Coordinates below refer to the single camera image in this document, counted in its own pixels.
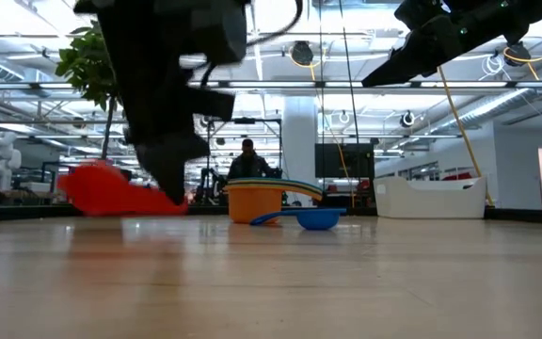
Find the blue plastic ladle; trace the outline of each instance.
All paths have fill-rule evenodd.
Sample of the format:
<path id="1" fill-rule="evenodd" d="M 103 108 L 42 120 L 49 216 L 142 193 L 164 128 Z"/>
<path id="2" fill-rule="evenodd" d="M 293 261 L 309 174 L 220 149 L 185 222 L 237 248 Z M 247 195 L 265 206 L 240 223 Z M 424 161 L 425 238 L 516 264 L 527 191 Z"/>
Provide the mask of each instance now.
<path id="1" fill-rule="evenodd" d="M 311 231 L 329 230 L 336 226 L 340 214 L 346 213 L 345 208 L 312 208 L 302 210 L 288 210 L 275 213 L 269 213 L 258 218 L 254 218 L 250 225 L 261 225 L 269 219 L 285 216 L 296 216 L 300 226 Z"/>

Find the white robot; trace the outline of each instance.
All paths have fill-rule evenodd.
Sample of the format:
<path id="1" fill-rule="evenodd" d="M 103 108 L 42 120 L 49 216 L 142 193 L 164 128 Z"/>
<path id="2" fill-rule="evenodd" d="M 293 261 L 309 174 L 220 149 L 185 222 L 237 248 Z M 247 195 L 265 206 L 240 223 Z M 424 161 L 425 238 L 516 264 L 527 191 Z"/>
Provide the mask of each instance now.
<path id="1" fill-rule="evenodd" d="M 16 134 L 0 132 L 0 191 L 11 190 L 11 172 L 20 168 L 22 154 L 14 149 Z"/>

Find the potted plant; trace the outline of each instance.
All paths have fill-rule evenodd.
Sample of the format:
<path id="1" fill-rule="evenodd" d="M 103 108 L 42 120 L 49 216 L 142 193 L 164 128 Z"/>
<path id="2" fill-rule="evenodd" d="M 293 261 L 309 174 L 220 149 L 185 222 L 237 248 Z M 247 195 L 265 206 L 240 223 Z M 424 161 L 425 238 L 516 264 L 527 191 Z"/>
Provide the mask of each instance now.
<path id="1" fill-rule="evenodd" d="M 107 111 L 102 150 L 102 159 L 106 159 L 112 117 L 120 101 L 119 88 L 98 22 L 91 21 L 91 26 L 77 28 L 71 34 L 78 36 L 72 40 L 71 48 L 59 51 L 56 75 L 66 78 L 82 98 Z"/>

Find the person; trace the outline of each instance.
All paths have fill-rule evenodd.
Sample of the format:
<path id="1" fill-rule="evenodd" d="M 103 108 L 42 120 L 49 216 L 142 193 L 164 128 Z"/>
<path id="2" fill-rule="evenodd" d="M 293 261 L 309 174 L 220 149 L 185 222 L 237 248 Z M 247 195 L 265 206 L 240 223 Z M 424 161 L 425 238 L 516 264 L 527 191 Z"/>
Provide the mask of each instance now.
<path id="1" fill-rule="evenodd" d="M 231 162 L 227 179 L 260 178 L 263 174 L 267 177 L 273 176 L 273 170 L 262 156 L 256 154 L 252 140 L 249 138 L 244 139 L 242 141 L 242 154 Z"/>

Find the orange bucket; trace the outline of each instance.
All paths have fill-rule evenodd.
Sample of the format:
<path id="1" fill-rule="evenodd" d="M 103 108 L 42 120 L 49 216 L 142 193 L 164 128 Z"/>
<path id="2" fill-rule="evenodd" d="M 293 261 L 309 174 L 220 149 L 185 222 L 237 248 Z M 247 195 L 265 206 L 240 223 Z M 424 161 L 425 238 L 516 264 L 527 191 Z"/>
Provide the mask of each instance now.
<path id="1" fill-rule="evenodd" d="M 227 186 L 230 196 L 230 218 L 249 224 L 262 215 L 281 211 L 282 190 L 268 187 Z M 266 223 L 275 223 L 273 218 Z"/>

